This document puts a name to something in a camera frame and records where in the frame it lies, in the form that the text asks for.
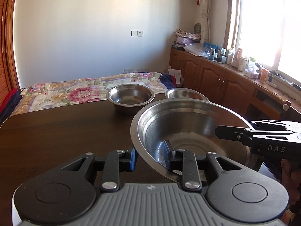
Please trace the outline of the right hand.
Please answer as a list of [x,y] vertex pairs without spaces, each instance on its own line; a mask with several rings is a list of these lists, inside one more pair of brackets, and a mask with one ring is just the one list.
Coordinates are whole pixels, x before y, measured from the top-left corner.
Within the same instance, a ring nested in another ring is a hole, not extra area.
[[289,193],[289,204],[294,205],[300,199],[300,192],[298,187],[301,183],[300,169],[292,170],[288,160],[281,161],[282,168],[282,185]]

